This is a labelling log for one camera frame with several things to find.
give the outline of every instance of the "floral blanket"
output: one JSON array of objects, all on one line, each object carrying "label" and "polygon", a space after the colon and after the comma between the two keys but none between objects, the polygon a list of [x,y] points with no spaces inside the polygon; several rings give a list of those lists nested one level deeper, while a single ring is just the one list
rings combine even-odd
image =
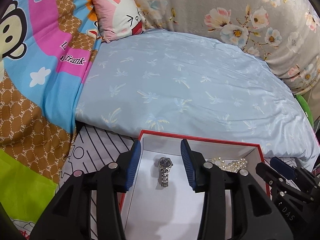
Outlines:
[{"label": "floral blanket", "polygon": [[59,182],[101,39],[91,0],[13,0],[0,32],[0,201],[30,224]]},{"label": "floral blanket", "polygon": [[135,0],[146,28],[212,37],[265,60],[294,94],[320,78],[320,20],[308,0]]}]

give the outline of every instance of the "blue fabric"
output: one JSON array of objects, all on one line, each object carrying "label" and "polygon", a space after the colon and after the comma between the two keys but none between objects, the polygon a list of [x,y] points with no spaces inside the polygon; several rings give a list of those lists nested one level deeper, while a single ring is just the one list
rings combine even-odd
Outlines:
[{"label": "blue fabric", "polygon": [[141,129],[258,143],[312,169],[314,132],[289,88],[238,47],[151,30],[103,43],[76,119],[137,137]]}]

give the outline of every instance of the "watch band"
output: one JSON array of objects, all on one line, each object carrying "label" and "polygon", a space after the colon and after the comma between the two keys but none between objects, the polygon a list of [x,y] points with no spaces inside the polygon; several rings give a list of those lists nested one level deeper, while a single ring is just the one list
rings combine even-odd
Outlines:
[{"label": "watch band", "polygon": [[169,185],[169,169],[161,169],[161,187],[168,187]]}]

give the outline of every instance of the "white star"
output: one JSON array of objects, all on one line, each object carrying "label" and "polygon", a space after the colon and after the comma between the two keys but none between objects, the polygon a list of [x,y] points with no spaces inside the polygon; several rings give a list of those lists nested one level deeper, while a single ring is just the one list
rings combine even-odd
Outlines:
[{"label": "white star", "polygon": [[31,72],[30,77],[32,78],[29,87],[34,87],[35,85],[43,85],[45,83],[45,77],[51,73],[50,69],[45,69],[42,67],[38,72]]}]

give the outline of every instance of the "watch face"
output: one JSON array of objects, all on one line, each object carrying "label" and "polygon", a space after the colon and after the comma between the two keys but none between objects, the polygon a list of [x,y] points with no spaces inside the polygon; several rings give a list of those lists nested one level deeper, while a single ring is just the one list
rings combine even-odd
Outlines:
[{"label": "watch face", "polygon": [[168,158],[161,159],[159,161],[161,168],[169,168],[171,166],[171,161]]}]

